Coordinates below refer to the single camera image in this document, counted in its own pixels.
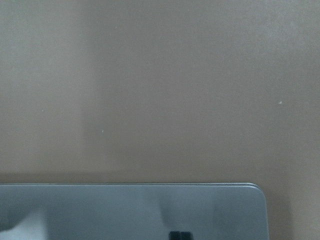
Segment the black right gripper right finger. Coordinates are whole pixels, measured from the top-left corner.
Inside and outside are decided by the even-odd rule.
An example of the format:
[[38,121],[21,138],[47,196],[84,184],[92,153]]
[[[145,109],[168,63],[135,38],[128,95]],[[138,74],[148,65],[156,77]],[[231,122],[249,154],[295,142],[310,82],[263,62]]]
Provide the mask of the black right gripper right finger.
[[180,240],[192,240],[192,233],[189,231],[181,231]]

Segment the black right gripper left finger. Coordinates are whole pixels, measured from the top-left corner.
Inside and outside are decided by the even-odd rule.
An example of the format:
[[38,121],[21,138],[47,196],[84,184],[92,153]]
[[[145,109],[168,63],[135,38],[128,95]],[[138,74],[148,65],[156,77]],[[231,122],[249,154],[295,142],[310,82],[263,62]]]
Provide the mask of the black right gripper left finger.
[[169,240],[180,240],[180,232],[179,231],[170,231],[168,234]]

